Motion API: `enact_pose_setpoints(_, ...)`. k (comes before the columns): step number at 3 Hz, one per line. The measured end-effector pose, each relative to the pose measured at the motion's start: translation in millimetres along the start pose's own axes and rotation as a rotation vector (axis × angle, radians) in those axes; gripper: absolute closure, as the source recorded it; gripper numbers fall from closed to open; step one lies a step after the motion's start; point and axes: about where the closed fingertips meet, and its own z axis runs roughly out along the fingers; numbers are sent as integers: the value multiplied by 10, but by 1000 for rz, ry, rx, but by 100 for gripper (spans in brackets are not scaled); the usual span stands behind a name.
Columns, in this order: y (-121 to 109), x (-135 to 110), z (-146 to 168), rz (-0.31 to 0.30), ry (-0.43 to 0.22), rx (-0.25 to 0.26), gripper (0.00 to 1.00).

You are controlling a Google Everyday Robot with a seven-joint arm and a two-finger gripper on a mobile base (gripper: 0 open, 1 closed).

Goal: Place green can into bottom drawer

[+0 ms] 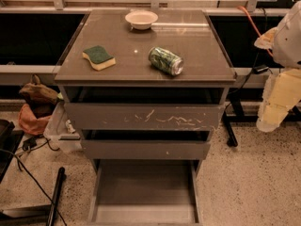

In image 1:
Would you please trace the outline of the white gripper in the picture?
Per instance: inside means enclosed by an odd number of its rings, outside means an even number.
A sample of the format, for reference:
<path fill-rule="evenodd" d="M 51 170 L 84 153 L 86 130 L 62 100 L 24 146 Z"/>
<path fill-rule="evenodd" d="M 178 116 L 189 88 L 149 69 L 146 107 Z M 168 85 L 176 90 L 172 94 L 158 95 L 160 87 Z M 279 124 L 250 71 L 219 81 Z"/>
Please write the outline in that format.
<path fill-rule="evenodd" d="M 277 27 L 260 35 L 254 42 L 260 49 L 273 50 L 274 61 L 286 70 L 270 74 L 266 80 L 258 111 L 257 128 L 272 132 L 301 100 L 301 1 L 283 17 Z"/>

